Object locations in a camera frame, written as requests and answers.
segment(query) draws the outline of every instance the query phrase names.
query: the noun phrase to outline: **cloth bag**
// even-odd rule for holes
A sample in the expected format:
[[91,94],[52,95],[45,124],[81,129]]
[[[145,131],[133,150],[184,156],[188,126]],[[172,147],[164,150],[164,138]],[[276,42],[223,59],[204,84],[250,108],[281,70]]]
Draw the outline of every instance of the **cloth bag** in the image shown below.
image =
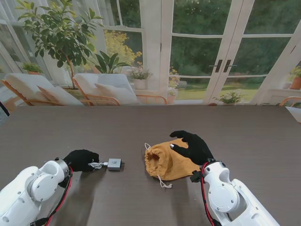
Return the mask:
[[145,165],[149,175],[162,180],[175,180],[190,176],[193,171],[199,170],[199,166],[189,158],[185,158],[172,150],[170,144],[188,147],[181,139],[149,147],[145,151]]

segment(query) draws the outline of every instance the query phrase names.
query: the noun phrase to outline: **plant pot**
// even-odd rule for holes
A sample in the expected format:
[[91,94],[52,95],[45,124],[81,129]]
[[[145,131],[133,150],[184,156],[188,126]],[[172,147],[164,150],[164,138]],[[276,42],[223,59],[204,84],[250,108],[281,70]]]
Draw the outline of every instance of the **plant pot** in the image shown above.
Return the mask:
[[167,96],[167,104],[172,105],[174,103],[174,100],[175,100],[176,97],[177,96],[175,96],[175,95],[168,95]]
[[295,77],[293,79],[290,89],[301,89],[301,77]]
[[135,89],[147,89],[146,79],[133,79]]
[[286,83],[283,84],[282,88],[283,89],[288,89],[288,88],[290,88],[291,85],[292,85],[291,82],[286,82]]
[[41,73],[39,72],[28,72],[29,74],[38,74],[38,75],[41,75]]

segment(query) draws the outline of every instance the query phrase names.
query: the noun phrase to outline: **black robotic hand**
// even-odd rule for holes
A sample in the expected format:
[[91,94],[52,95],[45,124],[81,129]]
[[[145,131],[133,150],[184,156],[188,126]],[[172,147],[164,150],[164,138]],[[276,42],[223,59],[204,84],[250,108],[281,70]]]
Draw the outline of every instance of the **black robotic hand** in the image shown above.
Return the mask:
[[89,166],[88,163],[99,162],[99,155],[85,149],[74,150],[64,158],[64,161],[75,172],[90,172],[93,171],[94,168],[92,166]]
[[203,165],[208,159],[213,159],[213,155],[209,150],[205,141],[196,134],[179,130],[172,132],[171,137],[182,138],[183,142],[188,143],[188,148],[180,147],[173,144],[173,150],[183,155],[184,157],[190,158],[193,163],[197,165]]

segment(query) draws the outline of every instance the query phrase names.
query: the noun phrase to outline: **french door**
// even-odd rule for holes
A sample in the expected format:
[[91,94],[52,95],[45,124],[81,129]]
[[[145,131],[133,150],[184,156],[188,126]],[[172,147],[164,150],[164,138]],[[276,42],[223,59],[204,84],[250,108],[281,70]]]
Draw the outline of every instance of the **french door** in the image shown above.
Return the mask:
[[294,0],[162,1],[161,75],[180,78],[179,101],[208,104],[239,89],[252,103],[298,42],[300,9]]

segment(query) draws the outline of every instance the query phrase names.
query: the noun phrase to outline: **table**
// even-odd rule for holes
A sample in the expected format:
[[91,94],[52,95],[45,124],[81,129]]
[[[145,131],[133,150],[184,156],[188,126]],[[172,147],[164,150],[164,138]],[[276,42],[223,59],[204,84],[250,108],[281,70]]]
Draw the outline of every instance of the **table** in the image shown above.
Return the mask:
[[200,135],[230,178],[244,182],[280,225],[295,226],[300,128],[279,106],[20,107],[0,127],[0,187],[27,166],[85,148],[103,161],[122,158],[125,168],[76,173],[51,225],[209,226],[200,184],[182,178],[163,189],[144,168],[144,143],[168,141],[183,129]]

